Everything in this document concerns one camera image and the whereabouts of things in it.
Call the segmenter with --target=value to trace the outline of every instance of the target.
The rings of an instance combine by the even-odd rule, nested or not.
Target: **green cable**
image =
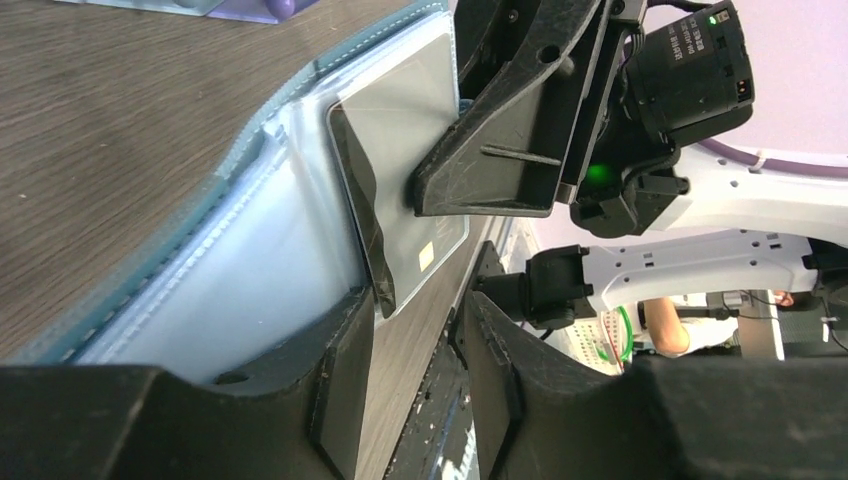
[[[627,314],[627,310],[625,310],[624,307],[618,307],[618,312],[621,314],[621,318],[624,319],[624,329],[627,331],[627,345],[621,353],[621,361],[623,362],[627,360],[631,353],[633,353],[633,325],[630,324],[630,315]],[[606,352],[598,347],[595,347],[595,350],[598,352],[598,356],[601,357],[601,360],[604,360],[605,362],[609,361],[609,357]]]

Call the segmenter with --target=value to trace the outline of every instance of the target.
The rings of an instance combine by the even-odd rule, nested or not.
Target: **yellow sticker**
[[[423,272],[424,270],[427,270],[427,267],[429,267],[435,259],[436,252],[433,250],[433,242],[430,242],[418,253],[418,266],[421,267],[421,271]]]

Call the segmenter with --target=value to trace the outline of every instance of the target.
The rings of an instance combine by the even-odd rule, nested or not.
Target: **stitching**
[[[253,129],[252,131],[242,131],[242,133],[237,137],[237,139],[236,139],[236,141],[233,145],[234,150],[231,150],[231,152],[232,151],[237,152],[235,154],[235,158],[238,159],[242,155],[244,155],[245,151],[247,151],[247,148],[250,145],[251,140],[253,140],[253,138],[256,136],[256,134],[258,134],[262,130],[263,124],[265,122],[269,121],[272,117],[274,117],[277,113],[279,113],[280,109],[282,109],[285,106],[286,103],[290,102],[300,92],[300,90],[302,90],[307,85],[311,84],[312,81],[315,80],[317,77],[327,73],[330,70],[333,70],[340,63],[343,63],[346,59],[348,59],[351,55],[359,53],[364,47],[370,45],[374,40],[382,37],[382,35],[385,34],[387,31],[396,28],[398,25],[406,23],[411,18],[413,18],[413,17],[415,17],[415,16],[417,16],[421,13],[432,10],[433,7],[441,7],[441,6],[442,6],[442,3],[429,3],[427,5],[424,5],[420,8],[418,8],[418,9],[404,15],[402,18],[395,20],[394,22],[386,25],[385,27],[377,30],[376,32],[369,35],[368,38],[357,43],[355,46],[351,47],[348,51],[344,52],[340,56],[338,56],[335,59],[333,59],[332,61],[330,61],[330,63],[328,63],[326,66],[324,66],[324,67],[316,70],[315,72],[307,75],[307,77],[304,78],[298,86],[294,87],[294,89],[292,89],[292,90],[288,91],[286,94],[282,95],[282,93],[284,91],[287,91],[286,85],[284,84],[283,87],[277,93],[275,93],[271,97],[271,99],[268,100],[262,107],[260,107],[259,110],[256,112],[256,114],[254,114],[253,117],[251,117],[250,122],[253,122],[257,119],[257,117],[260,117],[260,115],[262,114],[262,112],[264,110],[271,109],[271,112],[264,115],[264,120],[260,121],[259,126],[256,127],[255,129]],[[224,160],[223,163],[226,164],[226,159],[231,158],[231,157],[233,157],[232,154],[227,154],[224,157],[225,160]],[[99,331],[103,330],[103,328],[105,328],[106,325],[108,325],[110,323],[110,320],[115,318],[117,316],[118,312],[120,312],[125,305],[130,303],[130,301],[133,298],[138,296],[138,294],[141,292],[142,288],[147,283],[149,283],[149,281],[154,276],[157,276],[159,273],[162,272],[162,270],[164,270],[165,266],[167,264],[169,264],[171,262],[171,260],[173,259],[174,253],[176,253],[182,247],[184,247],[188,243],[188,240],[190,240],[197,233],[200,226],[203,225],[209,219],[209,217],[212,215],[212,213],[220,205],[221,201],[223,200],[224,195],[226,195],[226,192],[224,192],[221,196],[218,197],[218,199],[215,201],[215,203],[212,205],[212,207],[209,209],[209,211],[207,211],[203,215],[203,217],[197,222],[195,227],[182,240],[180,240],[180,242],[177,244],[176,247],[174,247],[174,249],[168,254],[168,256],[164,260],[162,260],[161,262],[159,262],[157,264],[157,267],[154,269],[153,272],[151,272],[149,275],[146,275],[139,282],[138,285],[136,285],[129,293],[127,293],[127,295],[124,296],[124,298],[120,301],[120,303],[117,306],[110,309],[109,312],[107,312],[106,315],[100,320],[98,325],[87,330],[86,333],[82,335],[82,337],[80,337],[76,342],[74,342],[73,347],[69,348],[68,350],[66,350],[61,355],[61,357],[59,359],[60,363],[64,363],[65,361],[70,359],[82,345],[84,345],[88,340],[93,338]],[[49,340],[51,340],[55,337],[56,337],[56,335],[52,335],[52,336],[46,335],[45,337],[43,337],[40,340],[37,340],[35,343],[33,343],[32,346],[30,347],[30,349],[37,350],[38,348],[43,346],[45,343],[47,343]]]

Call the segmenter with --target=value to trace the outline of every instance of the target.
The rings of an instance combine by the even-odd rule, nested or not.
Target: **blue fabric trim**
[[[232,182],[261,147],[262,124],[286,103],[308,92],[317,82],[371,47],[426,15],[448,10],[445,0],[416,1],[376,22],[326,52],[288,80],[254,115],[236,137],[217,170],[141,248],[15,356],[11,364],[52,364],[71,358],[166,265],[223,198]]]

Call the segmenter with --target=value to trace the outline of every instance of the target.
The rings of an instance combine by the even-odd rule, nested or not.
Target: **screw hole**
[[[218,375],[215,379],[215,385],[233,385],[250,380],[250,375],[242,372],[227,372]]]
[[[556,45],[548,45],[547,47],[539,50],[539,61],[542,63],[554,63],[559,60],[559,56],[561,52],[559,51],[559,47]]]

